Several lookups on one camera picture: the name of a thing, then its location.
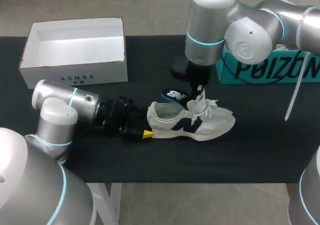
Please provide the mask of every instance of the shoe sole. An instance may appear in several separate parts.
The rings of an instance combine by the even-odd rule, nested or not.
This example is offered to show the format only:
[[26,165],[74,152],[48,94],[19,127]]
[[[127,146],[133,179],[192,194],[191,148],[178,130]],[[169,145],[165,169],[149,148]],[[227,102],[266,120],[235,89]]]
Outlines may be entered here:
[[224,129],[218,130],[212,134],[209,135],[198,135],[187,131],[172,131],[172,130],[158,130],[153,129],[154,135],[152,136],[153,139],[172,139],[176,137],[189,137],[197,141],[208,141],[211,139],[215,139],[217,137],[220,137],[221,135],[227,133],[236,122],[236,118],[232,116],[232,120],[225,125]]

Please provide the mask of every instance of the blue led ring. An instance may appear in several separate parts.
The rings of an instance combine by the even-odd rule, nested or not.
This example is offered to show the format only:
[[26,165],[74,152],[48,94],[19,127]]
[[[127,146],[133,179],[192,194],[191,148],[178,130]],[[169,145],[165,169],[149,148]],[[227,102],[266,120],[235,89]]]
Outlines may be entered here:
[[63,147],[63,146],[68,146],[72,143],[72,140],[67,142],[67,143],[51,143],[51,142],[46,142],[43,141],[40,137],[38,137],[38,135],[35,135],[36,139],[38,139],[40,142],[44,143],[47,146],[55,146],[55,147]]
[[221,43],[223,43],[223,42],[225,41],[225,40],[223,39],[223,40],[221,40],[221,41],[214,42],[214,43],[206,43],[206,42],[201,42],[201,41],[195,40],[194,38],[192,38],[192,37],[189,35],[188,31],[186,31],[186,34],[187,34],[187,36],[188,36],[193,42],[195,42],[195,43],[197,43],[197,44],[200,44],[200,45],[204,45],[204,46],[214,46],[214,45],[221,44]]
[[71,104],[72,104],[72,102],[73,102],[73,100],[74,100],[74,97],[75,97],[75,95],[76,95],[77,90],[78,90],[78,88],[75,88],[75,89],[73,90],[73,93],[72,93],[72,96],[71,96],[71,99],[70,99],[70,102],[69,102],[69,106],[71,106]]
[[299,182],[299,193],[300,193],[300,198],[301,198],[301,202],[302,202],[302,205],[303,205],[303,208],[306,212],[306,214],[308,214],[309,218],[312,220],[312,222],[315,224],[315,225],[319,225],[319,223],[317,223],[317,221],[314,219],[314,217],[311,215],[311,213],[309,212],[306,204],[305,204],[305,201],[304,201],[304,198],[302,197],[302,190],[301,190],[301,182],[302,182],[302,177],[303,175],[305,174],[305,171],[303,171],[302,175],[301,175],[301,178],[300,178],[300,182]]
[[66,190],[67,190],[66,173],[65,173],[64,168],[61,166],[61,164],[59,164],[59,165],[60,165],[60,168],[62,170],[62,177],[63,177],[62,192],[61,192],[61,196],[60,196],[58,205],[56,206],[56,209],[54,210],[54,213],[52,214],[50,220],[47,222],[46,225],[51,225],[54,222],[54,220],[56,219],[58,213],[60,212],[61,206],[64,203],[64,199],[65,199],[65,196],[66,196]]
[[270,14],[274,15],[280,21],[280,23],[282,25],[282,38],[281,38],[281,40],[282,40],[284,38],[284,36],[285,36],[285,25],[282,22],[281,18],[277,14],[275,14],[273,11],[270,11],[267,8],[260,8],[260,10],[266,11],[267,13],[270,13]]

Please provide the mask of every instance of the navy blue logo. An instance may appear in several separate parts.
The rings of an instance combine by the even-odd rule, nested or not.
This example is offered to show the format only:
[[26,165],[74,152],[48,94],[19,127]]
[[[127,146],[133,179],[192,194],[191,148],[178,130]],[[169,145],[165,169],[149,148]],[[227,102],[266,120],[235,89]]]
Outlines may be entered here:
[[178,131],[180,129],[183,129],[183,131],[194,134],[198,128],[201,126],[202,120],[200,117],[197,117],[194,123],[192,124],[191,118],[182,118],[180,121],[178,121],[173,128],[171,128],[174,131]]

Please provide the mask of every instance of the white shoe box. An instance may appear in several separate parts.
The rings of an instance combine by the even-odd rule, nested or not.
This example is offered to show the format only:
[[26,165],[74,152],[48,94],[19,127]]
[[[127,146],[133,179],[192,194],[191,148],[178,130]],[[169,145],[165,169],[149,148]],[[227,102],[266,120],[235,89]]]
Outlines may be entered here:
[[42,79],[68,86],[126,82],[123,20],[112,17],[35,22],[19,70],[29,89]]

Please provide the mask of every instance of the white cable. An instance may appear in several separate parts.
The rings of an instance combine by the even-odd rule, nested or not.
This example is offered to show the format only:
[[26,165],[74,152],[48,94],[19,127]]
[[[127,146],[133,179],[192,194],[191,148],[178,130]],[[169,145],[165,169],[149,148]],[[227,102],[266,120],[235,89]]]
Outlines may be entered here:
[[301,70],[300,70],[300,73],[299,73],[298,81],[296,82],[295,89],[294,89],[294,92],[293,92],[293,95],[292,95],[288,110],[286,111],[286,114],[285,114],[285,117],[284,117],[285,121],[288,120],[288,118],[290,116],[290,113],[291,113],[291,110],[292,110],[292,107],[293,107],[293,105],[295,103],[296,96],[297,96],[298,90],[300,88],[301,80],[302,80],[302,77],[303,77],[303,74],[304,74],[304,71],[305,71],[305,67],[306,67],[309,55],[310,55],[309,51],[305,51],[304,52],[304,59],[303,59],[303,62],[302,62],[302,66],[301,66]]

